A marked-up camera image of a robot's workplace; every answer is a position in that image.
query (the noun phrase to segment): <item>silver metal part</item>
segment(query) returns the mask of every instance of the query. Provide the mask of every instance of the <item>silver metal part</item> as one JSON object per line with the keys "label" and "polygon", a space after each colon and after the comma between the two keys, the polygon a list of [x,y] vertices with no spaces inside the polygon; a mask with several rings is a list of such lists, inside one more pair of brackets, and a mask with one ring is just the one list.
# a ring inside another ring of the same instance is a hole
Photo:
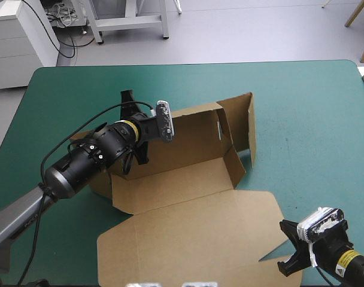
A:
{"label": "silver metal part", "polygon": [[331,207],[318,207],[317,211],[310,214],[308,217],[298,223],[296,231],[298,233],[299,239],[308,243],[308,251],[310,253],[312,267],[318,266],[315,253],[313,251],[314,243],[317,240],[311,239],[314,238],[312,235],[321,234],[325,230],[335,226],[337,223],[343,220],[343,217],[339,218],[341,215],[338,212],[338,209]]}
{"label": "silver metal part", "polygon": [[126,287],[162,287],[159,283],[129,283]]}
{"label": "silver metal part", "polygon": [[75,195],[75,191],[70,183],[63,177],[63,175],[54,167],[49,167],[45,172],[45,182],[48,186],[52,187],[55,191],[61,194],[67,194],[67,198]]}
{"label": "silver metal part", "polygon": [[[0,273],[9,271],[10,245],[36,218],[43,191],[36,187],[0,211]],[[45,198],[44,209],[54,201]]]}
{"label": "silver metal part", "polygon": [[217,282],[187,282],[182,287],[218,287]]}
{"label": "silver metal part", "polygon": [[156,112],[158,116],[159,133],[163,141],[170,142],[174,136],[174,126],[172,124],[171,110],[169,103],[165,100],[157,102]]}

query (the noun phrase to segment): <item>green table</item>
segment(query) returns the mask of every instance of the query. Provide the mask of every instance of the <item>green table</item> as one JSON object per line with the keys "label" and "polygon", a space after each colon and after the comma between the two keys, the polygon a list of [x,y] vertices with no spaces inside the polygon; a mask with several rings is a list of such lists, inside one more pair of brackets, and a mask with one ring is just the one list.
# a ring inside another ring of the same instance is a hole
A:
{"label": "green table", "polygon": [[[241,153],[248,174],[238,188],[272,191],[294,221],[318,206],[341,207],[350,239],[364,253],[364,83],[356,65],[343,60],[39,69],[0,149],[0,209],[39,182],[40,161],[55,143],[130,88],[137,100],[165,99],[172,109],[252,91],[257,161],[252,170],[249,154]],[[96,284],[96,239],[128,217],[89,188],[56,204],[43,217],[26,280]],[[5,283],[17,282],[32,231],[14,244]],[[275,254],[292,250],[286,244]],[[309,269],[303,285],[315,284],[324,281]]]}

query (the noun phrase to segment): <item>black cable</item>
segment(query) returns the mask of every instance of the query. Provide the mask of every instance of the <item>black cable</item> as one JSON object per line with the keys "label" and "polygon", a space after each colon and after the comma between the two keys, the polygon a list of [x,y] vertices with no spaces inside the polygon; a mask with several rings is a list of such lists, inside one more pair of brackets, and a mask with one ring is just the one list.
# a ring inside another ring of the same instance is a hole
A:
{"label": "black cable", "polygon": [[[96,118],[100,117],[102,114],[110,111],[111,109],[114,109],[116,107],[119,106],[123,106],[123,105],[128,105],[128,104],[132,104],[132,103],[137,103],[140,105],[145,105],[147,107],[149,107],[150,109],[153,109],[153,107],[151,105],[149,105],[148,103],[145,102],[139,102],[139,101],[130,101],[130,102],[125,102],[125,103],[119,103],[117,105],[111,106],[105,110],[103,110],[102,112],[96,114],[94,117],[90,118],[89,120],[87,120],[84,124],[82,124],[79,128],[77,128],[74,132],[72,132],[70,135],[68,135],[65,139],[63,139],[62,141],[59,142],[59,144],[57,144],[42,160],[41,165],[40,165],[40,173],[41,173],[41,180],[44,184],[44,186],[46,187],[46,183],[45,183],[45,173],[44,173],[44,167],[45,167],[45,162],[47,161],[47,159],[63,144],[65,143],[68,139],[70,139],[72,136],[74,136],[76,133],[78,133],[81,129],[83,129],[84,127],[86,127],[88,124],[90,124],[93,120],[95,120]],[[25,269],[20,277],[19,282],[17,283],[17,286],[20,287],[21,283],[23,282],[26,274],[28,273],[29,267],[32,264],[34,255],[35,255],[35,251],[36,251],[36,247],[37,247],[37,239],[38,239],[38,231],[40,229],[40,221],[41,221],[41,214],[43,212],[43,207],[44,207],[44,202],[45,202],[45,198],[47,196],[47,191],[43,190],[43,196],[41,197],[40,200],[40,206],[38,208],[38,212],[37,212],[37,221],[36,221],[36,226],[35,226],[35,230],[34,230],[34,238],[33,238],[33,244],[32,244],[32,251],[31,251],[31,255],[29,257],[28,262],[25,265]]]}
{"label": "black cable", "polygon": [[64,43],[64,42],[62,42],[62,41],[60,41],[60,40],[58,40],[61,44],[63,44],[63,45],[65,45],[65,46],[69,46],[69,47],[75,47],[75,48],[80,48],[80,47],[86,47],[87,45],[89,45],[89,44],[91,44],[93,41],[94,41],[94,37],[93,37],[93,39],[91,39],[88,43],[86,43],[86,44],[82,44],[82,45],[75,45],[75,46],[73,46],[73,45],[69,45],[69,44],[67,44],[67,43]]}
{"label": "black cable", "polygon": [[326,281],[328,283],[328,285],[330,285],[331,287],[335,287],[335,285],[332,284],[330,280],[328,280],[328,278],[326,277],[326,275],[323,274],[323,272],[320,270],[319,266],[316,267],[316,270],[318,270],[319,274],[324,279],[324,281]]}
{"label": "black cable", "polygon": [[44,23],[43,23],[43,21],[41,20],[41,18],[39,17],[39,15],[37,14],[37,12],[34,10],[34,8],[28,3],[28,2],[26,2],[25,0],[21,0],[22,2],[24,2],[32,11],[33,11],[33,13],[36,15],[36,17],[37,17],[37,19],[40,21],[40,23],[41,23],[41,25],[43,26],[43,28],[44,28],[44,30],[45,30],[45,32],[46,32],[46,35],[48,36],[48,38],[49,38],[49,40],[50,40],[50,42],[52,43],[52,45],[53,45],[53,47],[58,51],[58,53],[59,54],[61,54],[63,57],[65,57],[65,58],[68,58],[68,59],[71,59],[71,58],[73,58],[74,56],[75,56],[75,47],[73,47],[73,55],[72,56],[67,56],[67,55],[65,55],[65,54],[63,54],[57,47],[56,47],[56,45],[54,44],[54,42],[53,42],[53,40],[51,39],[51,37],[50,37],[50,35],[49,35],[49,32],[48,32],[48,30],[46,29],[46,27],[45,27],[45,25],[44,25]]}

